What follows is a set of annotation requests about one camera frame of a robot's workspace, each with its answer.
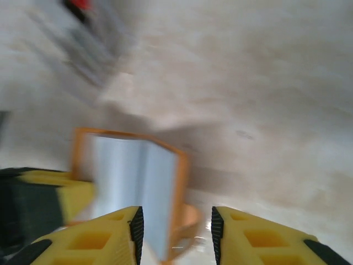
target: black object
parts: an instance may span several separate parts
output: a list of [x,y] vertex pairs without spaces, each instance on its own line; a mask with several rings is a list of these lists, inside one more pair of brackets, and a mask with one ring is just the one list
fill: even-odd
[[216,207],[212,207],[211,233],[216,264],[221,264],[221,239],[223,238],[224,220]]
[[137,265],[140,265],[141,263],[143,231],[143,210],[142,207],[139,207],[130,222],[131,240],[135,242],[135,260]]
[[26,246],[5,265],[31,265],[50,245],[51,240],[43,239],[29,246]]
[[0,250],[1,256],[19,251],[24,246],[24,234],[14,201],[12,186],[0,181]]
[[33,170],[46,171],[30,167],[0,169],[0,257],[18,252],[63,225],[58,186],[16,178]]
[[14,200],[18,209],[25,243],[53,232],[64,225],[56,185],[12,181]]
[[320,242],[305,239],[304,243],[327,265],[351,265],[348,261],[338,255],[332,248]]
[[75,4],[71,2],[71,0],[62,0],[63,6],[76,17],[82,24],[89,27],[89,19],[86,14]]

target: orange frame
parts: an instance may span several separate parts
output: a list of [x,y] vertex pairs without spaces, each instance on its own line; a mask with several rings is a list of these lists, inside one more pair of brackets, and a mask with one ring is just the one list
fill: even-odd
[[95,128],[77,128],[75,130],[74,136],[74,147],[73,147],[73,155],[72,155],[72,179],[77,180],[80,179],[81,171],[80,165],[83,161],[83,152],[84,152],[84,137],[86,134],[105,134],[112,136],[127,136],[127,137],[135,137],[139,139],[145,139],[149,141],[153,141],[156,144],[176,153],[178,155],[178,166],[176,167],[176,178],[174,185],[174,199],[172,205],[172,218],[169,230],[169,260],[178,256],[174,253],[172,247],[178,243],[180,240],[180,235],[178,233],[178,229],[183,225],[183,208],[184,208],[184,198],[186,187],[188,184],[188,175],[190,162],[188,155],[173,146],[166,144],[163,141],[160,141],[153,136],[144,135],[144,134],[133,134],[129,132],[121,132],[121,131],[111,131],[104,129],[95,129]]

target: white surface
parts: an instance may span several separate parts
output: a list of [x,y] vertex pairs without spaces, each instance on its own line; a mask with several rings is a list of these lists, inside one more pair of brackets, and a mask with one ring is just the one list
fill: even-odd
[[174,153],[152,142],[147,143],[146,160],[142,192],[144,239],[159,260],[166,260],[178,160]]
[[150,141],[103,136],[93,141],[97,198],[89,218],[141,205],[144,240],[159,260],[166,260],[176,155]]
[[[144,15],[117,4],[137,43],[92,109],[22,43],[61,55],[24,15],[29,1],[0,1],[0,108],[14,111],[0,165],[69,169],[77,126],[151,133],[190,152],[189,202],[208,217],[229,205],[353,262],[351,1],[144,2]],[[181,263],[212,264],[206,249]]]
[[94,137],[97,202],[93,218],[141,205],[143,141]]

